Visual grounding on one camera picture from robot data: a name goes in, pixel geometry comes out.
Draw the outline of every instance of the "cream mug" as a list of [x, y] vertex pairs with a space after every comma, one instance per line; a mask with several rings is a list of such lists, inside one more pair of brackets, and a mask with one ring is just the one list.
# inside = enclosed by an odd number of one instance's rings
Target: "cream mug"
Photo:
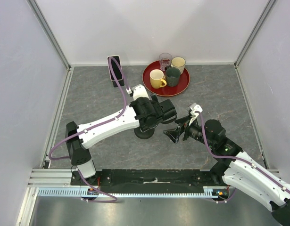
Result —
[[150, 83], [151, 86], [155, 89], [164, 87], [167, 85], [167, 82], [163, 79], [164, 73], [162, 70], [155, 69], [150, 72]]
[[181, 72], [181, 74], [184, 71], [184, 67], [186, 65], [186, 60], [183, 59], [182, 57], [174, 57], [171, 61], [171, 67], [176, 67], [177, 69], [179, 69], [179, 71]]

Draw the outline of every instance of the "red tray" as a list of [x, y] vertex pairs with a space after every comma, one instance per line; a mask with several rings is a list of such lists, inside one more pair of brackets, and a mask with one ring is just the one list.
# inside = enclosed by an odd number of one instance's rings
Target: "red tray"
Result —
[[160, 69], [159, 61], [155, 61], [149, 64], [143, 72], [143, 83], [144, 86], [152, 93], [156, 93], [156, 95], [161, 97], [172, 97], [178, 95], [185, 91], [190, 83], [190, 75], [187, 69], [184, 69], [181, 77], [179, 79], [178, 85], [174, 87], [165, 86], [159, 89], [155, 89], [151, 86], [150, 83], [150, 72], [154, 69]]

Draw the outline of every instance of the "yellow mug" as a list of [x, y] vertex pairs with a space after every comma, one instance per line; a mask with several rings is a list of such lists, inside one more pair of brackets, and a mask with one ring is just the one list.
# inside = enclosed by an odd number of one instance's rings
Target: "yellow mug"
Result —
[[164, 73], [162, 70], [155, 69], [150, 72], [150, 83], [151, 86], [155, 89], [164, 87], [167, 85], [167, 82], [163, 79]]

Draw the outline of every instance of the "table surface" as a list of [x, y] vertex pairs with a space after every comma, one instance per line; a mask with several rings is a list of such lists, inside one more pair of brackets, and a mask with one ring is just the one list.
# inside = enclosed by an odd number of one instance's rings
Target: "table surface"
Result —
[[[187, 115], [186, 108], [196, 102], [203, 108], [205, 120], [217, 119], [226, 135], [263, 165], [262, 156], [233, 65], [188, 65], [191, 81], [181, 94], [168, 97], [178, 117]], [[130, 86], [142, 84], [145, 66], [123, 66]], [[118, 88], [114, 88], [106, 66], [75, 67], [62, 113], [56, 142], [65, 138], [66, 124], [78, 125], [98, 120], [123, 108]], [[108, 137], [90, 152], [98, 169], [210, 169], [215, 163], [205, 146], [189, 138], [173, 144], [163, 130], [175, 124], [158, 125], [148, 140], [137, 138], [133, 129]], [[68, 155], [65, 145], [53, 156]], [[70, 168], [68, 159], [53, 161], [51, 168]]]
[[279, 226], [263, 205], [237, 191], [227, 204], [199, 198], [120, 198], [86, 203], [37, 197], [30, 226]]

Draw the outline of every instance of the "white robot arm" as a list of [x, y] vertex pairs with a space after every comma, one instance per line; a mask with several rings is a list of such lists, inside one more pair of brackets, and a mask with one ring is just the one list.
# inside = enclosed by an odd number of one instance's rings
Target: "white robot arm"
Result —
[[[206, 145], [208, 152], [218, 161], [210, 170], [209, 177], [215, 185], [233, 186], [256, 199], [272, 212], [282, 225], [290, 225], [290, 184], [277, 178], [254, 161], [241, 147], [225, 136], [225, 129], [217, 120], [203, 124], [202, 109], [196, 103], [188, 108], [189, 115], [177, 119], [177, 128], [164, 134], [174, 143], [180, 135], [183, 140], [191, 137]], [[196, 118], [201, 117], [201, 126]]]
[[80, 133], [66, 142], [71, 164], [78, 167], [84, 178], [96, 173], [89, 148], [97, 142], [127, 129], [134, 129], [138, 138], [148, 139], [154, 134], [154, 128], [159, 124], [167, 124], [176, 119], [176, 111], [170, 100], [158, 102], [156, 95], [152, 100], [142, 85], [133, 88], [133, 101], [122, 110], [107, 117], [86, 124], [76, 125], [70, 122], [66, 125], [66, 136]]

